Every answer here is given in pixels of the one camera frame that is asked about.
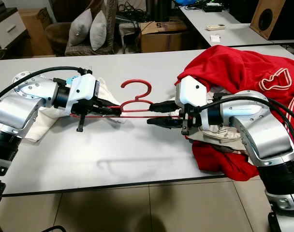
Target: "red fabric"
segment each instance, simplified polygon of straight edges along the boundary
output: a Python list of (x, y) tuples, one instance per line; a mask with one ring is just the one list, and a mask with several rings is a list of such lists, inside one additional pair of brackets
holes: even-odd
[[(255, 90), (294, 111), (294, 60), (217, 45), (191, 61), (178, 76), (176, 84), (188, 75), (205, 85), (208, 91), (212, 86), (221, 86), (231, 93)], [(294, 127), (294, 120), (287, 117)], [(247, 172), (249, 177), (257, 175), (253, 171), (254, 167), (249, 168), (246, 161), (242, 161), (236, 154), (220, 153), (203, 143), (193, 146), (198, 166), (204, 170), (222, 170), (232, 179), (240, 178), (241, 172)], [(247, 168), (229, 168), (237, 165)]]
[(192, 151), (200, 170), (222, 171), (229, 178), (246, 181), (258, 175), (256, 167), (248, 163), (248, 156), (235, 153), (222, 153), (211, 144), (195, 141)]

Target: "cardboard box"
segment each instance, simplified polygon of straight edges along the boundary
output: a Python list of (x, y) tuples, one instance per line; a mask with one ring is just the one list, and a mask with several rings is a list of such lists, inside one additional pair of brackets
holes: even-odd
[(141, 52), (188, 50), (191, 33), (180, 20), (141, 23)]
[(45, 35), (45, 28), (51, 24), (47, 9), (21, 9), (19, 14), (30, 35), (30, 39), (24, 44), (24, 54), (34, 56), (54, 54)]

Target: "wall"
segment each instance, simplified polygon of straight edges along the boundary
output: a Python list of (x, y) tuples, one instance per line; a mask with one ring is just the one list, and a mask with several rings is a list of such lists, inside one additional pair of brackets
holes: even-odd
[(43, 8), (47, 7), (48, 13), (53, 20), (56, 21), (51, 10), (49, 0), (3, 0), (6, 7), (17, 7), (18, 9)]

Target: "chair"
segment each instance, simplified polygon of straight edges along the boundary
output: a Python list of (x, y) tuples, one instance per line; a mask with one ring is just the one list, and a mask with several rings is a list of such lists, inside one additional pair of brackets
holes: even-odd
[(114, 28), (115, 18), (118, 6), (118, 0), (104, 0), (101, 5), (106, 20), (107, 20), (107, 33), (106, 41), (102, 47), (93, 51), (90, 45), (89, 36), (81, 44), (76, 46), (66, 46), (66, 56), (92, 56), (92, 55), (108, 55), (114, 53)]
[(57, 23), (45, 29), (46, 37), (53, 51), (64, 56), (69, 40), (71, 22), (86, 9), (91, 9), (94, 18), (100, 11), (103, 0), (49, 0)]

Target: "drawer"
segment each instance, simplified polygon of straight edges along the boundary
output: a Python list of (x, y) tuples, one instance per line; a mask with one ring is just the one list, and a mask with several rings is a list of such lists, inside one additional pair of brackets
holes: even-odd
[(5, 48), (26, 30), (18, 12), (0, 22), (0, 47)]

